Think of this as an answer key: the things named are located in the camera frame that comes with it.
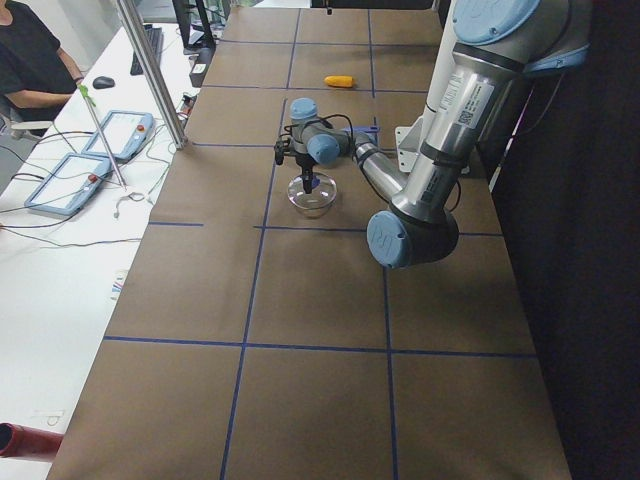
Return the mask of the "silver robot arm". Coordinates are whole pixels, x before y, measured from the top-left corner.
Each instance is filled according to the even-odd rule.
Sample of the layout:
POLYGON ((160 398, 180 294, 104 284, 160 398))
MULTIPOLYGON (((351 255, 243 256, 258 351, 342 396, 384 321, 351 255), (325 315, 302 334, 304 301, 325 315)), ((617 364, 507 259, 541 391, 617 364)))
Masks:
POLYGON ((302 187, 311 192, 314 166, 351 157, 388 203, 367 225, 372 256, 389 268, 439 261, 459 236, 445 203, 490 117, 498 115, 507 85, 583 63, 591 14, 589 1, 454 1, 424 112, 413 126, 419 142, 410 172, 393 166, 368 134, 330 127, 309 98, 292 102, 275 161, 294 157, 302 187))

